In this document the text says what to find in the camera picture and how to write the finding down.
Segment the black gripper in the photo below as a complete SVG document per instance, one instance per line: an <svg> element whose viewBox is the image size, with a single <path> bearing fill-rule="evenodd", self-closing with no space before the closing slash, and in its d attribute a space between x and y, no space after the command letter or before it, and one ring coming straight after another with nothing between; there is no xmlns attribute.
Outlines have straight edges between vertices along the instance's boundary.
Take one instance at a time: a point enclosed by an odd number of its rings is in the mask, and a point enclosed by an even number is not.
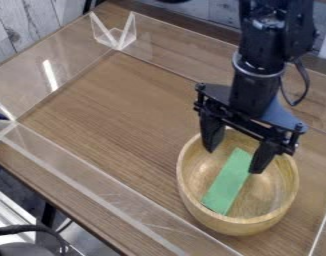
<svg viewBox="0 0 326 256"><path fill-rule="evenodd" d="M278 92L286 102L298 105L309 92L311 79L300 58L292 59L305 81L301 98L292 101L285 95L282 76L288 60L276 69L254 66L240 52L233 56L233 85L198 83L194 109L200 115L202 142L213 153L225 138L226 126L260 141L249 172L261 174L277 155L293 155L307 124L284 108Z"/></svg>

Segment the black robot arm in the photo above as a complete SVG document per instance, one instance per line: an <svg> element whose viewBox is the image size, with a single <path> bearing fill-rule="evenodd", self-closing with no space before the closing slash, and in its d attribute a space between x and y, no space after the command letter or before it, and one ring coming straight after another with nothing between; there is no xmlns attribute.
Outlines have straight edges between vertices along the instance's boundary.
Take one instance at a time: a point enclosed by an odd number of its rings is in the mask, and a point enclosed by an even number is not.
<svg viewBox="0 0 326 256"><path fill-rule="evenodd" d="M317 37L315 0L240 0L241 44L233 55L233 84L196 85L204 147L213 152L232 127L260 141L249 172L260 174L274 157L296 152L308 125L286 109L282 76L294 64L311 81L301 57Z"/></svg>

